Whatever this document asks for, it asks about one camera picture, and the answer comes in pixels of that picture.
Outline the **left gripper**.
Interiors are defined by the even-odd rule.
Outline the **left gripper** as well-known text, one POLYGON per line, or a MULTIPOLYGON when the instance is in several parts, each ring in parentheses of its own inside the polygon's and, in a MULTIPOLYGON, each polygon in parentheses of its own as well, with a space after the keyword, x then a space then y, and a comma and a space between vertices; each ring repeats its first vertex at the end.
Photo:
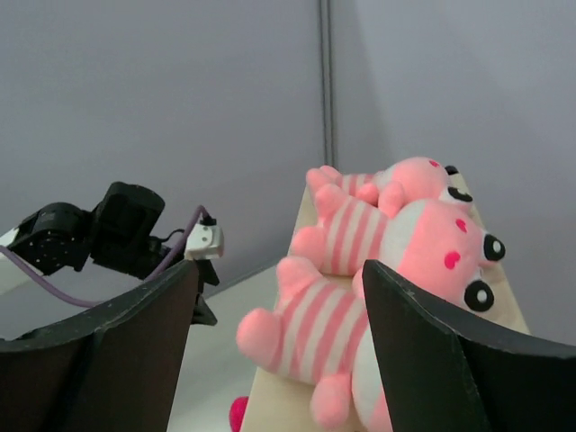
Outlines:
MULTIPOLYGON (((154 265, 149 273, 146 274, 145 281, 151 280, 170 266, 178 264, 185 258, 185 243, 181 247, 173 245, 168 247, 162 242, 159 242, 160 249, 156 253, 154 265)), ((194 261, 198 270, 198 288, 193 309, 193 317, 191 324, 204 325, 213 327, 217 324, 218 320, 211 310, 206 300, 204 299, 203 292, 206 284, 216 286, 220 283, 212 260, 192 260, 194 261)))

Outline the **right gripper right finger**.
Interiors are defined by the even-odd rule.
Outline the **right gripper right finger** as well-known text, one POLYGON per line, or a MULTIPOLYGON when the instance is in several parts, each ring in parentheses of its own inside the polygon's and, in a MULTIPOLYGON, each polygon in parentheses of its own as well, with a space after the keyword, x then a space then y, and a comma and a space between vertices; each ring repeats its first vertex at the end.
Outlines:
POLYGON ((575 348, 483 319, 369 260, 363 282, 396 431, 573 431, 575 348))

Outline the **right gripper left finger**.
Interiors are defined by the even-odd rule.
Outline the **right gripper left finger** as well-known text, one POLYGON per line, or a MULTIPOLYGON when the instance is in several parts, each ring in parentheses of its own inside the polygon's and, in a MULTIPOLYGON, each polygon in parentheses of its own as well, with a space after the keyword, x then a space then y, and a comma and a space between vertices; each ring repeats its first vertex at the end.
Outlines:
POLYGON ((3 431, 165 431, 197 294, 183 261, 110 301, 1 343, 3 431))

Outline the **magenta owl plush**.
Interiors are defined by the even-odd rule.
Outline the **magenta owl plush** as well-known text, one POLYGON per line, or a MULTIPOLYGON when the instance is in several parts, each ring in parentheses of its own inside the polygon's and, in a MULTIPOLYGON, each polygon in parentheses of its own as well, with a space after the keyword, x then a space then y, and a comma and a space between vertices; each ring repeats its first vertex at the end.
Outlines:
POLYGON ((229 407, 229 427, 231 432, 239 432, 248 405, 248 396, 237 397, 229 407))

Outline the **pink striped plush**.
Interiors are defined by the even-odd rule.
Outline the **pink striped plush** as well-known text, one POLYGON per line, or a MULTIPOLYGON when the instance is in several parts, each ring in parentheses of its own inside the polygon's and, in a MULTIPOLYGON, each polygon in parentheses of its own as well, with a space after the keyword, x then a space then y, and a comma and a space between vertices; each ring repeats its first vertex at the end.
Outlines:
POLYGON ((275 308, 256 308, 238 324, 240 353, 313 386, 310 414, 321 428, 340 427, 355 410, 366 430, 392 430, 364 300, 303 257, 283 258, 276 277, 275 308))
POLYGON ((438 199, 464 212, 473 207, 473 198, 451 183, 458 170, 442 166, 430 157, 409 157, 373 174, 344 175, 332 166, 312 168, 306 182, 312 194, 326 184, 379 208, 387 215, 419 199, 438 199))
POLYGON ((422 290, 475 312, 488 311, 495 295, 484 268, 506 254, 503 243, 467 213, 436 199, 410 202, 393 217, 334 184, 314 196, 317 222, 298 229, 290 251, 322 273, 350 276, 358 296, 361 273, 377 260, 422 290))

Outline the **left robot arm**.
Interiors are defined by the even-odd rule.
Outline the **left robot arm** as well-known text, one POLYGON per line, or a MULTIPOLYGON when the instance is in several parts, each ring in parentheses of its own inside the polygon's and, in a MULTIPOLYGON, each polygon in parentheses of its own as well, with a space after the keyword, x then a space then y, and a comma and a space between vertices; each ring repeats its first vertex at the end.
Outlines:
POLYGON ((124 182, 112 183, 91 211, 66 202, 42 207, 1 237, 1 291, 34 281, 63 302, 92 308, 95 301, 74 298, 46 279, 64 267, 79 272, 87 261, 144 282, 187 259, 196 264, 200 286, 218 285, 212 262, 223 255, 224 234, 216 219, 198 206, 170 247, 151 233, 164 209, 159 194, 124 182))

